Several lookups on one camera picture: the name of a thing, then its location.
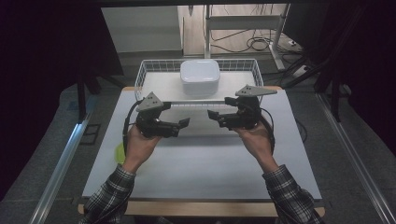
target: plaid sleeve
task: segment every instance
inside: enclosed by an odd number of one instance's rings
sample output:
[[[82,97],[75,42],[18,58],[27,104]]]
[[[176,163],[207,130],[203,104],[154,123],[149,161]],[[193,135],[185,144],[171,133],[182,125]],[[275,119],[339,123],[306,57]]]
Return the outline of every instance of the plaid sleeve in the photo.
[[[300,188],[285,165],[262,177],[284,223],[324,223],[314,209],[312,195]]]
[[[109,211],[120,205],[134,188],[134,178],[136,174],[131,174],[122,169],[120,165],[111,174],[107,181],[95,192],[84,205],[84,218],[79,224],[93,223],[95,220],[106,215]],[[101,223],[120,223],[122,215],[125,213],[127,203],[115,211]]]

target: person's right hand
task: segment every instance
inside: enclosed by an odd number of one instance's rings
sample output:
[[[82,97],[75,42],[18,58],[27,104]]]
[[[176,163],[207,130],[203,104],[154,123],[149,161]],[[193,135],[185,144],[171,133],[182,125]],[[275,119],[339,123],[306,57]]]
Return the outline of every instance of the person's right hand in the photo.
[[[128,150],[122,168],[130,173],[136,173],[137,169],[149,159],[161,137],[146,138],[134,125],[128,132]]]
[[[235,128],[233,130],[239,134],[245,148],[256,158],[265,173],[277,170],[278,165],[271,152],[271,142],[268,131],[260,121],[256,127],[251,130],[243,128]]]

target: black curtain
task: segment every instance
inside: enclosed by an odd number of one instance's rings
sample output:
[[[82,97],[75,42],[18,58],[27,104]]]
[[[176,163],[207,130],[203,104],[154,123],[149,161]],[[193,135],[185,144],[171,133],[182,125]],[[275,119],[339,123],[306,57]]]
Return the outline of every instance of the black curtain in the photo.
[[[48,129],[61,92],[78,76],[94,80],[122,69],[101,8],[34,1],[0,7],[3,199]]]
[[[396,155],[395,12],[394,1],[371,1],[347,41],[339,64],[343,82],[352,90],[349,103],[394,155]]]

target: white wall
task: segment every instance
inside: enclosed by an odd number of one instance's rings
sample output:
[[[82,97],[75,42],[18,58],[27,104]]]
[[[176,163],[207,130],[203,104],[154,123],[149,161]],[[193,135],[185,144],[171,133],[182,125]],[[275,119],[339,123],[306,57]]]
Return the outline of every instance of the white wall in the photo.
[[[177,7],[102,8],[117,52],[180,50]]]

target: white plastic box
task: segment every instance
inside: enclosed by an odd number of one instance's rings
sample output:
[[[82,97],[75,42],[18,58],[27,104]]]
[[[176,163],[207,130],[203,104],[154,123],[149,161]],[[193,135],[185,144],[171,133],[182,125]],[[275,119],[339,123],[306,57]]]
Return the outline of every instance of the white plastic box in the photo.
[[[187,95],[212,95],[219,88],[219,64],[211,59],[186,61],[180,66],[180,79]]]

